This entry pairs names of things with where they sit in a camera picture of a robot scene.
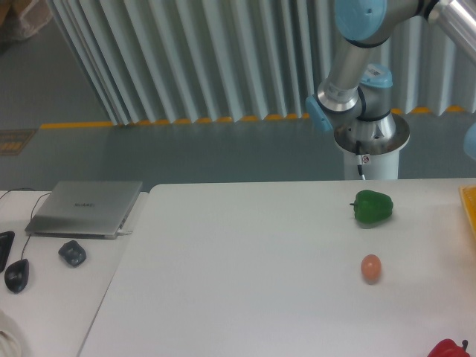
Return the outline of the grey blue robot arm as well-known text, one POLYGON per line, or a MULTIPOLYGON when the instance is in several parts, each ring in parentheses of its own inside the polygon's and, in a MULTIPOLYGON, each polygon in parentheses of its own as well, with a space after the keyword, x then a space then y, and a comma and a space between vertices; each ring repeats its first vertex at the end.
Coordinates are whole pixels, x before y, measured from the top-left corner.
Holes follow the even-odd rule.
POLYGON ((315 127, 332 132, 340 148, 358 158, 400 151, 409 126, 390 112, 390 70, 370 64, 373 49, 393 29, 415 16, 439 26, 466 55, 475 58, 474 1, 337 1, 335 22, 343 37, 329 75, 306 110, 315 127))

